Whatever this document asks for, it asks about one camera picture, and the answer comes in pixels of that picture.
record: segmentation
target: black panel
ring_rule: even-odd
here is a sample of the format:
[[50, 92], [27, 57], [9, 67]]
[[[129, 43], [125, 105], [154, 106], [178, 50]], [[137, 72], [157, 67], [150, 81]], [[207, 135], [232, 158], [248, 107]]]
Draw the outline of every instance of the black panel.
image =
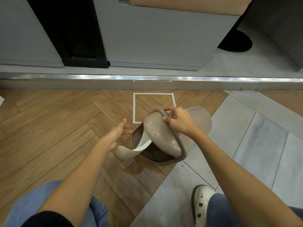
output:
[[66, 66], [108, 68], [93, 0], [27, 0]]

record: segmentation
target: blue jeans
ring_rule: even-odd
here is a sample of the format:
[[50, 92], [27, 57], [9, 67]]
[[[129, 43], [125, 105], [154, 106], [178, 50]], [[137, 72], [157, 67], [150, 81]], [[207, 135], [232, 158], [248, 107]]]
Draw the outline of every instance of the blue jeans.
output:
[[[290, 207], [290, 209], [303, 221], [303, 209]], [[216, 193], [208, 202], [206, 211], [207, 227], [240, 227], [240, 221], [233, 212], [225, 195]]]
[[[62, 181], [43, 184], [22, 197], [10, 210], [4, 227], [20, 227], [34, 215]], [[92, 197], [81, 227], [107, 227], [107, 208]]]

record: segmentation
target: person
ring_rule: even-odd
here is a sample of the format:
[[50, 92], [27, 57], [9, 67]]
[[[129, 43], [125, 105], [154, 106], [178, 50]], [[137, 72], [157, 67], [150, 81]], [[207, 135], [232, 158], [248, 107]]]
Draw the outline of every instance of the person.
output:
[[[163, 120], [201, 149], [224, 194], [206, 185], [193, 190], [195, 227], [303, 227], [303, 210], [288, 207], [268, 187], [225, 154], [180, 107]], [[107, 209], [92, 196], [106, 154], [132, 133], [126, 120], [100, 139], [82, 163], [62, 182], [46, 183], [21, 198], [4, 227], [103, 227]]]

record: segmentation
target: silver metal edge trim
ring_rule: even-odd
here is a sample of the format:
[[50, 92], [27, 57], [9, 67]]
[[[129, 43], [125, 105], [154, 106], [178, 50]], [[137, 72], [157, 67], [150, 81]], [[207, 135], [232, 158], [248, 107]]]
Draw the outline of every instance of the silver metal edge trim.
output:
[[130, 76], [130, 75], [82, 75], [45, 73], [0, 73], [0, 80], [128, 80], [128, 81], [194, 81], [235, 83], [303, 83], [303, 78], [221, 77], [221, 76]]

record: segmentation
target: beige cushion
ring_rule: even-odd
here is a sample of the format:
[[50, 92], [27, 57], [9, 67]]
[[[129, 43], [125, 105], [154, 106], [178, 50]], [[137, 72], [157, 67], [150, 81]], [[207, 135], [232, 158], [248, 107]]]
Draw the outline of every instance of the beige cushion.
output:
[[131, 5], [241, 16], [252, 0], [130, 0]]

